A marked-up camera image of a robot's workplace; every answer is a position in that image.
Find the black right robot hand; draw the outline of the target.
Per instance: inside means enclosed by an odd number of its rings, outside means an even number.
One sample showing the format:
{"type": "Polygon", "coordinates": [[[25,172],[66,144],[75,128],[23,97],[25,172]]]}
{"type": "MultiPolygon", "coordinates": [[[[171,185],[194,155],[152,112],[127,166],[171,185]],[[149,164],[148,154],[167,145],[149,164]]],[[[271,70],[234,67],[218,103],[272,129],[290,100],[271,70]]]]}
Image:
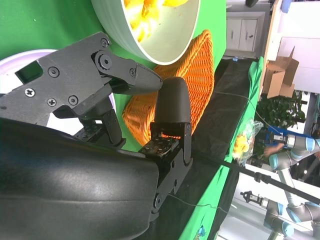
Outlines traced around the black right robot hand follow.
{"type": "Polygon", "coordinates": [[[102,32],[16,72],[0,97],[0,237],[131,240],[174,195],[193,160],[191,106],[181,77],[110,51],[102,32]],[[113,93],[157,92],[151,139],[137,152],[112,107],[113,93]]]}

